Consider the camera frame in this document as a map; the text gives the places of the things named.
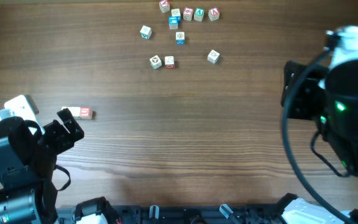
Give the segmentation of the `red letter M block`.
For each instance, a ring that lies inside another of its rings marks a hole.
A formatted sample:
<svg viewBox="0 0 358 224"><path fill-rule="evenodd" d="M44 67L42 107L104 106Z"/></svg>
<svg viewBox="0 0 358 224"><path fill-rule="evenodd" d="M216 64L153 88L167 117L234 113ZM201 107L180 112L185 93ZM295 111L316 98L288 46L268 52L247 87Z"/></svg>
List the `red letter M block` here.
<svg viewBox="0 0 358 224"><path fill-rule="evenodd" d="M81 118L81 116L80 116L81 108L80 107L68 107L68 109L70 110L72 116L75 119L80 119Z"/></svg>

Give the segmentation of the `blue letter P block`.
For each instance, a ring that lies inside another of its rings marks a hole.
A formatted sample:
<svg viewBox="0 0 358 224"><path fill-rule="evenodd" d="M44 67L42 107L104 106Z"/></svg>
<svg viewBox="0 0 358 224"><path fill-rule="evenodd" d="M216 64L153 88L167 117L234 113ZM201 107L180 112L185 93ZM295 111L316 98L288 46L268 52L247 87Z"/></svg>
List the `blue letter P block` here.
<svg viewBox="0 0 358 224"><path fill-rule="evenodd" d="M63 106L61 109L62 109L62 110L68 109L71 113L73 112L73 108L72 108L72 107L65 107L65 106Z"/></svg>

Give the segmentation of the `red sided picture block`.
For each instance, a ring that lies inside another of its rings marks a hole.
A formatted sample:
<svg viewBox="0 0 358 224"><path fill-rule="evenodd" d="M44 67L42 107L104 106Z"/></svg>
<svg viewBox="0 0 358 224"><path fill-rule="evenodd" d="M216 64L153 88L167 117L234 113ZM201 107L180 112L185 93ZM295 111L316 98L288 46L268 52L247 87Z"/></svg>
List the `red sided picture block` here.
<svg viewBox="0 0 358 224"><path fill-rule="evenodd" d="M79 117L81 119L92 119L93 118L93 110L89 107L80 107Z"/></svg>

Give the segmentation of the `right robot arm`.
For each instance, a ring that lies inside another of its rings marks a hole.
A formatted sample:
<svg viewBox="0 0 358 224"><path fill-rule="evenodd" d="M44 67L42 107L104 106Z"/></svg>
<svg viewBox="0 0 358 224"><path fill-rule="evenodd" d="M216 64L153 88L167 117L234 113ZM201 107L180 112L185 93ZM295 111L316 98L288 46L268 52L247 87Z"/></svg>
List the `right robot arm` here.
<svg viewBox="0 0 358 224"><path fill-rule="evenodd" d="M358 59L332 69L318 62L302 65L288 61L283 69L281 98L282 138L290 164L301 184L324 208L339 212L325 201L301 173L292 154L288 137L288 119L316 123L315 136L322 136L342 162L344 177L358 177Z"/></svg>

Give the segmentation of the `green sided block right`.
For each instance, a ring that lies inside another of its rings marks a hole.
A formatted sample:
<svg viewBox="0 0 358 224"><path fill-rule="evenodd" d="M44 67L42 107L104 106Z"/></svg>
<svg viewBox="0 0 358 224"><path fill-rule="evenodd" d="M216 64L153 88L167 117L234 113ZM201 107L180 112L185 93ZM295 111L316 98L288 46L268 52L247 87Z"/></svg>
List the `green sided block right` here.
<svg viewBox="0 0 358 224"><path fill-rule="evenodd" d="M215 64L220 58L220 53L215 51L215 50L211 50L210 53L208 54L208 61Z"/></svg>

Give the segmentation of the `green sided block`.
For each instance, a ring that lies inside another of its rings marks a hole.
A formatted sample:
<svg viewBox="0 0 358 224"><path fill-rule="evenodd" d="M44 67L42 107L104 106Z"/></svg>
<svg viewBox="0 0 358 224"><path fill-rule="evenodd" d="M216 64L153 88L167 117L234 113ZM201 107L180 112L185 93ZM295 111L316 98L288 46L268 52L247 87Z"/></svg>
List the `green sided block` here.
<svg viewBox="0 0 358 224"><path fill-rule="evenodd" d="M150 36L152 35L152 29L148 26L142 26L140 35L144 39L150 39Z"/></svg>
<svg viewBox="0 0 358 224"><path fill-rule="evenodd" d="M210 53L208 54L208 61L215 64L220 58L220 53L215 51L215 50L211 50Z"/></svg>

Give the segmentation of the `brown picture block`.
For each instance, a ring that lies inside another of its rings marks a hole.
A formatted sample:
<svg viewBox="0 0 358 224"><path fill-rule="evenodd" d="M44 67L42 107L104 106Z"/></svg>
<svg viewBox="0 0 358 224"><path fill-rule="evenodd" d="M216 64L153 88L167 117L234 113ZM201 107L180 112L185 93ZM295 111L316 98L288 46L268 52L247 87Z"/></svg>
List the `brown picture block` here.
<svg viewBox="0 0 358 224"><path fill-rule="evenodd" d="M161 61L161 59L160 59L160 57L158 55L155 55L155 56L151 57L149 59L149 61L150 61L150 64L151 64L152 68L155 69L155 70L162 66L162 61Z"/></svg>

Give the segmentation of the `red sided block bottom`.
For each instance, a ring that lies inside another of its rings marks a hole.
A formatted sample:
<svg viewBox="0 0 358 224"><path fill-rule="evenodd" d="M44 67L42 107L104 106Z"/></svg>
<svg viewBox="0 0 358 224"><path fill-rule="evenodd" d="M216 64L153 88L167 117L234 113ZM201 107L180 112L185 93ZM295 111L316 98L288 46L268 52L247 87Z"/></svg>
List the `red sided block bottom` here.
<svg viewBox="0 0 358 224"><path fill-rule="evenodd" d="M165 68L166 68L166 69L173 69L173 68L175 68L175 59L174 59L174 56L165 56L164 62L165 62Z"/></svg>

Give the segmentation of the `green sided block left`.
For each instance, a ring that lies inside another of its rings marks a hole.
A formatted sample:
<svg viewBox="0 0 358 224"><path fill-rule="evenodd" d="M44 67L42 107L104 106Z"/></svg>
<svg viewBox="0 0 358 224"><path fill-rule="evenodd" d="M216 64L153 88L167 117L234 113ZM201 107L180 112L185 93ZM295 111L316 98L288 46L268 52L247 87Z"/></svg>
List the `green sided block left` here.
<svg viewBox="0 0 358 224"><path fill-rule="evenodd" d="M142 26L140 35L144 39L150 39L150 36L152 35L152 29L148 26Z"/></svg>

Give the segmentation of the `green letter V block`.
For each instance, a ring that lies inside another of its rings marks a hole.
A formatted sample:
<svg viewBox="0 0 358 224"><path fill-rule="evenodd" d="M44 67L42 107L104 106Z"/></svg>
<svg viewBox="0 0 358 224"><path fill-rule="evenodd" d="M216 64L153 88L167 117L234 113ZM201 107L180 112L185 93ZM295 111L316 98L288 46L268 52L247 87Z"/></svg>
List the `green letter V block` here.
<svg viewBox="0 0 358 224"><path fill-rule="evenodd" d="M197 7L194 11L193 18L195 21L201 22L204 18L204 9Z"/></svg>

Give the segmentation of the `orange picture blue block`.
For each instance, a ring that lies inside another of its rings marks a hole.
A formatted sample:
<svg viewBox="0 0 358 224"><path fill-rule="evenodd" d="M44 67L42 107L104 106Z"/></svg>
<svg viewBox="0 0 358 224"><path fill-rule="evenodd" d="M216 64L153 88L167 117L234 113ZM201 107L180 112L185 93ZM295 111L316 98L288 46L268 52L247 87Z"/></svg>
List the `orange picture blue block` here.
<svg viewBox="0 0 358 224"><path fill-rule="evenodd" d="M177 45L185 45L185 33L184 32L176 32L175 40Z"/></svg>

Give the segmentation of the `red number nine block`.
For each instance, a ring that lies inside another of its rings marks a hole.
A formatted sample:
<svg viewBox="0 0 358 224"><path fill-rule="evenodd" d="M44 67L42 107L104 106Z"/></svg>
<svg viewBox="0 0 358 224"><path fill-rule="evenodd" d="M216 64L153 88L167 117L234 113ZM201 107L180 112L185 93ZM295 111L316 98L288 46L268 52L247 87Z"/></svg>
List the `red number nine block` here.
<svg viewBox="0 0 358 224"><path fill-rule="evenodd" d="M191 7L186 7L183 10L183 19L186 21L191 21L193 18L194 9Z"/></svg>

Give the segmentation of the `red letter block top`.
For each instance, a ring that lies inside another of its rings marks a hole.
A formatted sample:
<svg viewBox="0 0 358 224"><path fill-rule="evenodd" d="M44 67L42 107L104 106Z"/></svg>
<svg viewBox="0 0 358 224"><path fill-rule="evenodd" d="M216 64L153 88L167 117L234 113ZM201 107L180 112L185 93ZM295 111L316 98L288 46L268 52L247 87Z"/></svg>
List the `red letter block top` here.
<svg viewBox="0 0 358 224"><path fill-rule="evenodd" d="M170 10L170 3L168 0L159 0L158 4L162 13L166 13Z"/></svg>

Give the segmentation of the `tan picture block top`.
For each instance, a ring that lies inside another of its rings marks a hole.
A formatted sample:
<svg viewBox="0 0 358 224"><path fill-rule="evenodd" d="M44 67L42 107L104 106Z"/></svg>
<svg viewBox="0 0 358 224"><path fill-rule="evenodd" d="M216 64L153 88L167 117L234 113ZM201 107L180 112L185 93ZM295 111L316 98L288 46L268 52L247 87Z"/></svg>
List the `tan picture block top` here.
<svg viewBox="0 0 358 224"><path fill-rule="evenodd" d="M172 13L172 17L181 17L181 12L179 9L172 9L171 13Z"/></svg>

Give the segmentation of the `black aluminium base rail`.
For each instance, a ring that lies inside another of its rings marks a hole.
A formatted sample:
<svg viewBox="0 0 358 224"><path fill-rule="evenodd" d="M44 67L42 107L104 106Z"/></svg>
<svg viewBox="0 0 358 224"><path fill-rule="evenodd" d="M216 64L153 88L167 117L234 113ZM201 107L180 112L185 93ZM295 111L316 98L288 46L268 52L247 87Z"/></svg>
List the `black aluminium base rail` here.
<svg viewBox="0 0 358 224"><path fill-rule="evenodd" d="M160 207L152 205L113 205L99 209L96 205L78 204L71 209L58 210L58 223L115 223L115 224L185 224L185 223L285 223L273 204L245 207L230 206L228 214L222 206L213 207Z"/></svg>

